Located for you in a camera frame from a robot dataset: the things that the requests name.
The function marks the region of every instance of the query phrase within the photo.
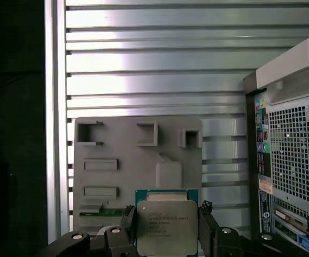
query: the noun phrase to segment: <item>computer tower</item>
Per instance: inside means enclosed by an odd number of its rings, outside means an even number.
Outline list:
[[[309,252],[309,39],[244,79],[252,236]]]

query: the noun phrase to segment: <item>label sticker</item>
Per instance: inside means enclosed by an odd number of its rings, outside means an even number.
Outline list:
[[[259,189],[263,190],[268,194],[273,194],[273,185],[272,182],[268,182],[266,180],[260,179],[259,180]]]
[[[259,190],[260,233],[271,232],[270,195]]]

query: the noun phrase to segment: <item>metal rolling shutter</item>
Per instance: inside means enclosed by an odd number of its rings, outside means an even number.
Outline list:
[[[47,1],[58,17],[47,20],[53,26],[51,39],[47,24],[47,51],[58,40],[47,55],[55,70],[52,80],[47,72],[47,87],[55,88],[47,94],[54,101],[48,124],[55,128],[48,127],[48,142],[55,145],[48,146],[48,160],[54,159],[48,162],[48,196],[56,193],[53,167],[61,198],[60,219],[49,217],[49,224],[60,223],[61,233],[70,229],[76,118],[198,115],[204,198],[214,202],[221,225],[248,236],[242,79],[309,37],[309,1]],[[58,213],[51,211],[56,204],[51,199],[49,214]]]

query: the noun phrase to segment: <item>aluminum frame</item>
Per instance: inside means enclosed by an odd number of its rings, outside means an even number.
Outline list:
[[[45,0],[48,243],[69,230],[65,1]]]

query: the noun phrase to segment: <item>corrugated metal wall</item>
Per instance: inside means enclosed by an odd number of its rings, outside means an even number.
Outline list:
[[[76,118],[198,115],[204,198],[214,202],[220,225],[249,235],[242,79],[309,37],[309,1],[67,0],[66,5],[68,185],[74,183]]]

